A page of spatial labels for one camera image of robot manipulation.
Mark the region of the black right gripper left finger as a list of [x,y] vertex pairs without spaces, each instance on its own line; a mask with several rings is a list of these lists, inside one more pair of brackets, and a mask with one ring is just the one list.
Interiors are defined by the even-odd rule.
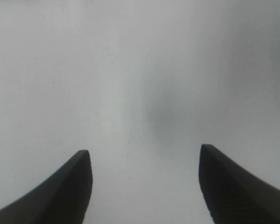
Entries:
[[77,151],[48,179],[0,209],[0,224],[81,224],[92,183],[89,151]]

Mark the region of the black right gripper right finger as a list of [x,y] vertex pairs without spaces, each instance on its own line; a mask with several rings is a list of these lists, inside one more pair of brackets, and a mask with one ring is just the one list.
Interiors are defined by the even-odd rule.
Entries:
[[199,184],[216,224],[280,224],[280,189],[211,144],[200,149]]

